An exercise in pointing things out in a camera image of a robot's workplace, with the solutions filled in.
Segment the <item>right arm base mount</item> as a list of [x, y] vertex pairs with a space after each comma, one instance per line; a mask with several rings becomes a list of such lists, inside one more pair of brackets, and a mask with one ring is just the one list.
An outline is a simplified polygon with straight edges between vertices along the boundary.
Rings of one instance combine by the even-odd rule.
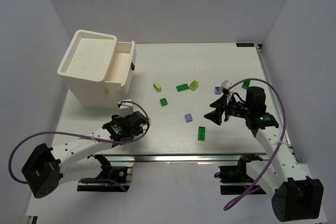
[[220, 180], [221, 195], [240, 195], [248, 187], [247, 183], [254, 180], [246, 173], [246, 164], [252, 161], [263, 161], [256, 154], [243, 155], [239, 158], [236, 165], [219, 166], [219, 171], [214, 174], [215, 178]]

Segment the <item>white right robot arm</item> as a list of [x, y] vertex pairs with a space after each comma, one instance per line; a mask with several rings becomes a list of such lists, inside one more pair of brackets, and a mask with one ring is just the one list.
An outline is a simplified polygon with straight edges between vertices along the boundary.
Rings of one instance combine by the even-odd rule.
[[271, 198], [276, 218], [281, 222], [317, 219], [320, 214], [323, 185], [300, 167], [291, 150], [280, 139], [279, 124], [266, 111], [266, 94], [261, 87], [249, 87], [245, 101], [236, 101], [233, 92], [222, 88], [222, 97], [210, 106], [214, 111], [204, 117], [217, 125], [230, 116], [243, 118], [253, 137], [262, 146], [270, 164], [257, 154], [243, 155], [236, 166], [220, 167], [222, 183], [248, 182], [250, 193], [260, 187]]

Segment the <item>green upside-down 2x3 lego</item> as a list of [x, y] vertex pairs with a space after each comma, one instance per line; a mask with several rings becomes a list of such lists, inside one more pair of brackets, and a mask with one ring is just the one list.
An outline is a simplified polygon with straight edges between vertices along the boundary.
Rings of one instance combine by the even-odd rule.
[[203, 126], [198, 127], [198, 133], [197, 133], [197, 140], [198, 141], [205, 141], [205, 133], [206, 133], [206, 128]]

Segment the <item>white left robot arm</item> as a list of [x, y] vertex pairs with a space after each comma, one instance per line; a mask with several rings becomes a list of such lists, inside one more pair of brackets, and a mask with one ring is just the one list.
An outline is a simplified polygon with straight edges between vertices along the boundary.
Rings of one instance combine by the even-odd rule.
[[142, 137], [149, 118], [139, 111], [125, 117], [113, 115], [91, 135], [63, 145], [40, 144], [31, 153], [22, 173], [35, 198], [51, 194], [59, 185], [79, 180], [82, 183], [109, 183], [120, 187], [126, 171], [113, 168], [101, 151], [134, 142]]

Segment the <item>green 2x2 lego brick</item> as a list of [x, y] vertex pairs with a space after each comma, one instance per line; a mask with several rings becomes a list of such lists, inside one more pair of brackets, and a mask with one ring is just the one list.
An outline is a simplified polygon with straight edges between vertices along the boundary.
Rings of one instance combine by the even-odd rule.
[[160, 102], [160, 105], [161, 105], [161, 106], [166, 106], [166, 105], [168, 104], [166, 98], [161, 98], [161, 99], [159, 100], [159, 102]]

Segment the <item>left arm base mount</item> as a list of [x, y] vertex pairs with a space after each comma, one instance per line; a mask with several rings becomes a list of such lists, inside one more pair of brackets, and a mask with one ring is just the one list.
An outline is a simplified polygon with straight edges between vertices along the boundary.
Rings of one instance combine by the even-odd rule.
[[77, 191], [101, 193], [126, 193], [132, 180], [131, 168], [112, 166], [103, 155], [91, 155], [99, 162], [100, 172], [96, 177], [81, 179]]

